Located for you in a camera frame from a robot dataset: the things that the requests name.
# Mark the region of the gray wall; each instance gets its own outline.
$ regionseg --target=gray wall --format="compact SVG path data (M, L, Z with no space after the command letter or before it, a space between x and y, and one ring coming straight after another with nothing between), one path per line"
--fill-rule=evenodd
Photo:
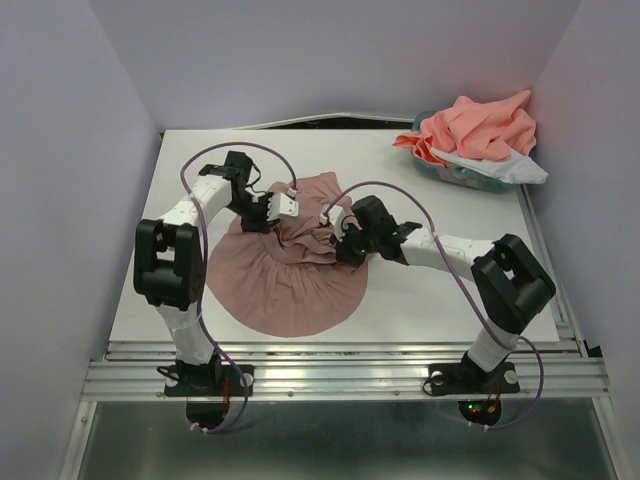
M84 0L0 2L3 479L57 478L157 148Z
M415 114L529 87L578 0L90 0L162 128Z
M640 474L640 3L583 0L534 89L535 190L551 256L586 337L600 344Z

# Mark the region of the plastic bin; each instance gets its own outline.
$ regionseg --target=plastic bin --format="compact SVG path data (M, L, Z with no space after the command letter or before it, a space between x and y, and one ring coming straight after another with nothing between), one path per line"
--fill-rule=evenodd
M420 130L420 122L425 118L435 115L435 111L422 112L413 121L411 130L417 132ZM485 190L493 193L504 193L513 189L514 185L511 183L504 183L495 178L485 177L484 175L467 170L466 168L448 168L438 165L432 165L425 162L421 158L414 155L413 164L416 169L423 175L433 178L434 180L442 180L449 183L455 183L456 185L462 185L464 187L477 188L479 190Z

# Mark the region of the white table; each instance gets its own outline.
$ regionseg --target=white table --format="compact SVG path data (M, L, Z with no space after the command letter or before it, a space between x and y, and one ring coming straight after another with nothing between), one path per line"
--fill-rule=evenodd
M250 141L282 153L299 177L335 171L343 189L365 180L385 180L413 193L429 210L440 233L495 240L505 233L521 237L531 246L524 214L515 192L492 194L427 179L414 169L406 150L391 146L395 130L172 130L165 134L144 209L145 218L157 218L183 195L178 172L194 153L228 141ZM222 163L228 149L205 155L188 172L195 181L200 166ZM263 179L258 187L289 181L286 168L266 152L238 147L259 165ZM381 187L355 191L380 197L400 223L424 223L420 212L400 194ZM233 219L222 212L209 228L210 247L227 231ZM475 287L471 291L480 302ZM346 321L309 337L283 339L265 335L236 321L205 289L207 325L222 342L321 343L467 343L480 324L458 287L447 273L421 267L405 267L374 259L364 299ZM525 334L533 341L554 342L558 333L551 307L534 319ZM112 342L165 342L171 337L161 317L133 290L129 266L110 340Z

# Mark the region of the mauve cloth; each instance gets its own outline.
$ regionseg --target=mauve cloth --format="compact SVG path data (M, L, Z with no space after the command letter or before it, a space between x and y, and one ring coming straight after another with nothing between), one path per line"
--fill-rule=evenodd
M476 103L461 95L453 107L425 118L418 132L399 135L393 145L408 148L434 165L445 163L431 153L431 147L495 162L507 160L511 148L529 155L536 144L536 122L524 111L530 99L530 90L491 103Z
M286 192L275 183L270 190ZM367 288L367 265L337 264L332 230L319 225L322 207L341 193L335 173L298 179L296 218L269 234L242 233L236 218L209 257L207 285L240 323L278 337L323 332L346 320ZM351 207L351 199L338 205Z

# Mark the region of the gray floor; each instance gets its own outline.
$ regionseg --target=gray floor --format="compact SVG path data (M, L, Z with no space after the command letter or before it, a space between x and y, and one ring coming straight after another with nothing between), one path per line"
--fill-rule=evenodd
M503 419L526 408L506 401ZM234 433L190 432L180 403L98 407L82 479L613 478L590 400L545 400L525 423L484 433L456 405L249 405Z

